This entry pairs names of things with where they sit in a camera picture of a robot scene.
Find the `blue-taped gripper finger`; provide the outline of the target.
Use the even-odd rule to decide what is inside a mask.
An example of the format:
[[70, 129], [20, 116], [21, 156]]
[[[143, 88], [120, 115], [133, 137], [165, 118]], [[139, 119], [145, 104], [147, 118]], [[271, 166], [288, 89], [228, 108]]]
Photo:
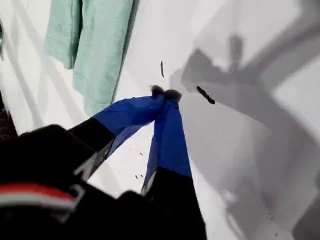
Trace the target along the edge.
[[179, 110], [181, 94], [164, 92], [164, 108], [154, 121], [147, 172], [141, 193], [155, 208], [164, 240], [205, 240], [206, 226], [194, 187]]
[[150, 96], [119, 100], [71, 128], [69, 132], [94, 151], [93, 156], [74, 170], [74, 174], [89, 179], [119, 146], [153, 122], [164, 104], [165, 91], [153, 85]]

